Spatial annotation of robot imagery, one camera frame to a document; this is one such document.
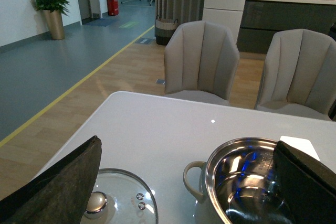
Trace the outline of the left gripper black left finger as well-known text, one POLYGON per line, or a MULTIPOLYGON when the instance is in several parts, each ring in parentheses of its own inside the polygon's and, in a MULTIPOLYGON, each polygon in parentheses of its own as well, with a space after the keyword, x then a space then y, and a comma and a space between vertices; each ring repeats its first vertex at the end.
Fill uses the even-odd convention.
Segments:
POLYGON ((96 182, 102 143, 93 136, 1 200, 1 223, 80 223, 96 182))

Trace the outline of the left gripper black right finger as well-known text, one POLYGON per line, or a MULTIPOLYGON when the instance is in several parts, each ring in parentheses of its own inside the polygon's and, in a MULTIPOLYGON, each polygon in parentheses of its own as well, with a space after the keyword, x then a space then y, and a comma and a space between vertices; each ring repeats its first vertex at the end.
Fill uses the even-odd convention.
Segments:
POLYGON ((273 157, 281 195, 295 223, 335 223, 335 172, 283 141, 273 157))

